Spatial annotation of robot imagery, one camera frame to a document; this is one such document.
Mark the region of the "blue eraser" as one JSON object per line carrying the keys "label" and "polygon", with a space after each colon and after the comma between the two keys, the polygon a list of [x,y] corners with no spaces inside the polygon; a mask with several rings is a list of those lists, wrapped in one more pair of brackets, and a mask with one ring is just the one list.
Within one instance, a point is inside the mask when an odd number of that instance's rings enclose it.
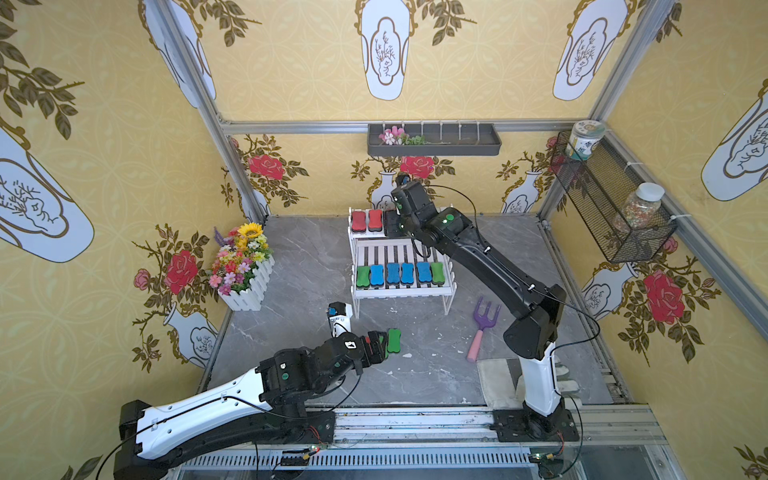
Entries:
{"label": "blue eraser", "polygon": [[386,264],[386,283],[388,285],[399,285],[401,275],[401,265],[399,263]]}
{"label": "blue eraser", "polygon": [[420,284],[430,284],[433,281],[430,262],[425,262],[425,261],[417,262],[416,272],[417,272],[418,282]]}
{"label": "blue eraser", "polygon": [[384,280],[384,266],[383,265],[371,265],[369,282],[372,287],[382,287],[385,283]]}
{"label": "blue eraser", "polygon": [[403,285],[413,285],[415,283],[415,267],[411,263],[402,263],[400,265],[400,283]]}

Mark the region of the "white gardening glove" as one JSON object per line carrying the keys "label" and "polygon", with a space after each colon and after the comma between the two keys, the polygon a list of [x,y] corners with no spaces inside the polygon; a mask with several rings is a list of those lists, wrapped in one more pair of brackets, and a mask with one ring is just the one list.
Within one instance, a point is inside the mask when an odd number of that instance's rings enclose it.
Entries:
{"label": "white gardening glove", "polygon": [[[520,410],[525,387],[519,386],[522,371],[518,359],[487,359],[476,363],[485,404],[493,410]],[[579,384],[571,378],[569,369],[558,358],[555,361],[557,388],[565,398],[566,407],[582,407]]]}

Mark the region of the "aluminium frame post left rear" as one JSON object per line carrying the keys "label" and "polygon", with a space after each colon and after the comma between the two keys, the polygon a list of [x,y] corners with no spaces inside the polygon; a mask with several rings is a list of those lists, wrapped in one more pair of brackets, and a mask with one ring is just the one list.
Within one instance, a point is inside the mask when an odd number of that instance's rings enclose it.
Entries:
{"label": "aluminium frame post left rear", "polygon": [[150,43],[162,57],[187,102],[201,116],[240,193],[245,216],[252,221],[264,222],[268,214],[254,194],[232,139],[223,131],[223,120],[215,104],[215,83],[201,29],[195,25],[193,14],[181,1],[140,1],[138,9]]}

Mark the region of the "jar with green label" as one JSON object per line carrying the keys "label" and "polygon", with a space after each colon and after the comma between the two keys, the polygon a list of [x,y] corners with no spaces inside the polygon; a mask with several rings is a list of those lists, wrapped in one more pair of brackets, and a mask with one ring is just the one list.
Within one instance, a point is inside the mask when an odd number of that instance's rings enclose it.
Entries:
{"label": "jar with green label", "polygon": [[566,142],[565,155],[573,160],[586,161],[606,133],[606,125],[597,120],[576,122]]}

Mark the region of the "pink flower in tray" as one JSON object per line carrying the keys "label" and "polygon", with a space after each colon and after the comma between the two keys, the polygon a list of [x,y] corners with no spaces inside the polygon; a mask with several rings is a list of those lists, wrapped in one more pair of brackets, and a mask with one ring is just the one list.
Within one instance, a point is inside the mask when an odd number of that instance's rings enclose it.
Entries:
{"label": "pink flower in tray", "polygon": [[423,135],[412,136],[402,127],[392,126],[385,128],[379,135],[379,139],[384,145],[407,145],[418,146],[425,145],[426,139]]}

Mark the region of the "grey wall tray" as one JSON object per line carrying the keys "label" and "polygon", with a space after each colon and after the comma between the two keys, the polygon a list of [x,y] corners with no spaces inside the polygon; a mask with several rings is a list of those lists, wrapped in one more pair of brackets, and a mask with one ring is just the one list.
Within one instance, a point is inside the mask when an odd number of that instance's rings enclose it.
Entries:
{"label": "grey wall tray", "polygon": [[[426,144],[384,145],[379,135],[392,126],[402,127],[412,136],[423,135]],[[489,122],[460,120],[367,124],[367,152],[371,156],[497,156],[501,146],[501,137],[495,125]]]}

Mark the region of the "artificial flowers in white planter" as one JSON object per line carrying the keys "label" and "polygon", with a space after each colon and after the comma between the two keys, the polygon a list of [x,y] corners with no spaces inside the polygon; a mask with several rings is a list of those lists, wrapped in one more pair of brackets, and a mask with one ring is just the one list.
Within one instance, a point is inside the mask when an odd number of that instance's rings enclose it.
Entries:
{"label": "artificial flowers in white planter", "polygon": [[209,285],[232,311],[259,311],[265,299],[275,259],[264,227],[245,223],[222,235],[209,271]]}

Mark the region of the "aluminium frame post right rear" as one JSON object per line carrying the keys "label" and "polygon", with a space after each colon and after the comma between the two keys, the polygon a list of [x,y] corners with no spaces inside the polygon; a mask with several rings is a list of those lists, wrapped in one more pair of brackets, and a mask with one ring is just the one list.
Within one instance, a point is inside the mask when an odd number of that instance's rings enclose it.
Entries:
{"label": "aluminium frame post right rear", "polygon": [[672,1],[577,2],[554,75],[554,98],[579,99],[617,51],[589,113],[583,116],[605,123],[673,7]]}

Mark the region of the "green eraser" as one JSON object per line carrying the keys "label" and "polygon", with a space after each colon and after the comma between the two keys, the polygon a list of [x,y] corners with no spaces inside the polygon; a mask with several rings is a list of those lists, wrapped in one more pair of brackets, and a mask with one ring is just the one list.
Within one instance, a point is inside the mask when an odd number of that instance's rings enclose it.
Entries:
{"label": "green eraser", "polygon": [[356,267],[356,280],[357,289],[367,289],[370,287],[370,267],[367,265],[361,265]]}
{"label": "green eraser", "polygon": [[442,262],[431,262],[430,271],[432,280],[435,285],[442,286],[446,282],[446,276],[444,271],[444,264]]}
{"label": "green eraser", "polygon": [[387,332],[388,343],[387,352],[398,354],[401,352],[401,331],[399,329],[389,329]]}

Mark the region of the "white slatted wooden shelf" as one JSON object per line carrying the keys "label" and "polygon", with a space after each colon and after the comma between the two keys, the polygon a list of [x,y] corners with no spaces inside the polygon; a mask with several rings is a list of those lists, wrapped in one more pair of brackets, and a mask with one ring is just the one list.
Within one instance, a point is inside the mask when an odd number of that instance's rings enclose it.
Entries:
{"label": "white slatted wooden shelf", "polygon": [[[348,211],[347,235],[349,240],[350,253],[352,258],[351,267],[351,293],[352,304],[355,312],[360,311],[360,301],[363,299],[394,299],[394,298],[417,298],[417,297],[438,297],[443,302],[445,313],[450,311],[456,291],[457,284],[455,280],[454,267],[449,257],[423,246],[420,242],[408,237],[390,239],[386,238],[384,228],[382,232],[365,233],[352,232],[350,230],[350,213]],[[433,284],[420,284],[418,282],[416,263],[417,262],[442,262],[446,282],[442,286]],[[386,264],[387,263],[411,263],[415,267],[415,283],[413,285],[388,285],[386,283]],[[367,289],[357,289],[356,267],[361,265],[383,265],[384,280],[382,287],[372,287]]]}

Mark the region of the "aluminium frame post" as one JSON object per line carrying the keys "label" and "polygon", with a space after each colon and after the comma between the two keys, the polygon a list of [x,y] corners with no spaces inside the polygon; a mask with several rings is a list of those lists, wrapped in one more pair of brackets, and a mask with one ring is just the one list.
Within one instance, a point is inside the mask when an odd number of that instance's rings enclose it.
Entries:
{"label": "aluminium frame post", "polygon": [[215,83],[201,29],[195,25],[193,14],[181,1],[140,1],[138,9],[150,43],[162,57],[187,102],[201,116],[240,193],[245,216],[252,221],[264,222],[268,214],[254,194],[232,139],[223,131],[223,120],[215,104]]}
{"label": "aluminium frame post", "polygon": [[673,7],[672,1],[577,2],[554,75],[554,98],[579,99],[617,51],[589,113],[583,116],[605,123]]}

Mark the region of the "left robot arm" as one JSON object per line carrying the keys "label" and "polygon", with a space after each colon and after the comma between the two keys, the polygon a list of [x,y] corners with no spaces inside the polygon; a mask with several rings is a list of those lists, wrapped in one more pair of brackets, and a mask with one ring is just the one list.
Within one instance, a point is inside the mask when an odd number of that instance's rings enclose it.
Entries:
{"label": "left robot arm", "polygon": [[389,336],[350,332],[322,345],[283,349],[241,376],[175,403],[135,400],[121,409],[117,479],[161,479],[198,456],[245,442],[291,443],[305,435],[328,442],[334,409],[310,411],[309,400],[327,395],[348,373],[382,363]]}

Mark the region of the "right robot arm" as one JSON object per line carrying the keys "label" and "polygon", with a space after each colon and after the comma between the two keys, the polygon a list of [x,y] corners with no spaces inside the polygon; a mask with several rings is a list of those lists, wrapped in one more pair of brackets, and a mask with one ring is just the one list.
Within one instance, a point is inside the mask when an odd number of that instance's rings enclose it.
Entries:
{"label": "right robot arm", "polygon": [[564,289],[547,287],[525,274],[487,243],[459,210],[437,210],[433,202],[400,193],[395,201],[398,227],[410,238],[462,265],[507,307],[513,321],[504,332],[518,357],[525,388],[522,407],[496,410],[494,429],[501,441],[579,441],[578,418],[560,393],[553,358],[566,306]]}

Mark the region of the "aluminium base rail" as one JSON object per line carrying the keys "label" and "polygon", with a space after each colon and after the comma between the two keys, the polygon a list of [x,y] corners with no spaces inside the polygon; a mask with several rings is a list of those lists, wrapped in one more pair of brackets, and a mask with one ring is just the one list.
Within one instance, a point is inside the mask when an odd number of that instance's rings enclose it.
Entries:
{"label": "aluminium base rail", "polygon": [[553,454],[558,479],[683,479],[685,473],[661,426],[645,405],[584,405],[572,411],[566,432],[548,440],[500,439],[500,426],[483,406],[388,406],[337,410],[334,434],[303,433],[288,442],[245,443],[206,453],[173,467],[169,479],[194,472],[240,479],[298,471],[456,469],[478,477],[488,469],[544,475],[536,455]]}

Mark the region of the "jar of colourful beads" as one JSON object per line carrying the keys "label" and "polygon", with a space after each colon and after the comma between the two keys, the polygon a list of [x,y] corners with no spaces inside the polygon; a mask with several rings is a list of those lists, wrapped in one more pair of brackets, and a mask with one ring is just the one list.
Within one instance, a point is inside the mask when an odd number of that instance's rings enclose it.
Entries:
{"label": "jar of colourful beads", "polygon": [[665,189],[651,182],[641,183],[630,194],[621,210],[620,218],[629,230],[644,228],[661,206]]}

